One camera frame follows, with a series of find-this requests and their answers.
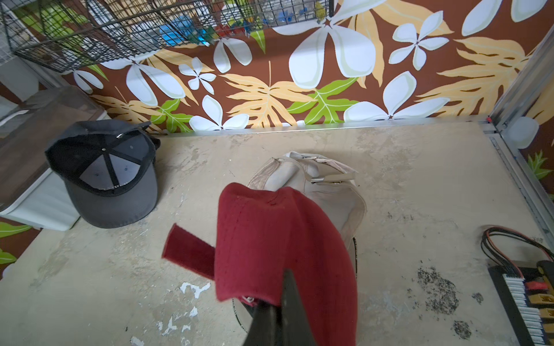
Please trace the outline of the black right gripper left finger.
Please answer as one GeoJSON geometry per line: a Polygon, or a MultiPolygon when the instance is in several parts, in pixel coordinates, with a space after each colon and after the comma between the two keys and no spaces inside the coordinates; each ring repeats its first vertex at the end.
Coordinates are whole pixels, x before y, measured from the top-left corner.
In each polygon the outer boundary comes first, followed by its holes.
{"type": "Polygon", "coordinates": [[[264,301],[256,306],[242,305],[252,318],[243,345],[279,345],[279,308],[264,301]]]}

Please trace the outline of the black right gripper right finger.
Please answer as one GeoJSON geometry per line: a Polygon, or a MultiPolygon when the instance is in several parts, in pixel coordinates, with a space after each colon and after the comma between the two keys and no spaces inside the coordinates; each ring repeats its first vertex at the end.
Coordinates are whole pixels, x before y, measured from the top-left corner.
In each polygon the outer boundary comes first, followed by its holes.
{"type": "Polygon", "coordinates": [[[290,269],[284,272],[280,310],[277,345],[317,345],[294,274],[290,269]]]}

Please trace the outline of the red baseball cap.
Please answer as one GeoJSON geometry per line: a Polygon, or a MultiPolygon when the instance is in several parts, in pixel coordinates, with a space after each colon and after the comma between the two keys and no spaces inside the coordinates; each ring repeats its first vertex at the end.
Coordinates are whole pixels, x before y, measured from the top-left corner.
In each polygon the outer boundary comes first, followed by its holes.
{"type": "Polygon", "coordinates": [[[315,341],[354,345],[357,284],[349,252],[325,212],[290,187],[223,189],[216,245],[173,226],[162,257],[215,283],[216,298],[281,306],[290,270],[315,341]]]}

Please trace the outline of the dark grey baseball cap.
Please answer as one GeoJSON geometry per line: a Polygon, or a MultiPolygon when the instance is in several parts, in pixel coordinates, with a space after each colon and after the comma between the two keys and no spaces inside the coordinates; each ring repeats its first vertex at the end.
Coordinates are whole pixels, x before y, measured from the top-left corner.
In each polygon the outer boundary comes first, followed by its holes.
{"type": "Polygon", "coordinates": [[[79,215],[92,226],[115,229],[148,216],[158,201],[154,168],[159,139],[149,121],[82,121],[46,149],[79,215]]]}

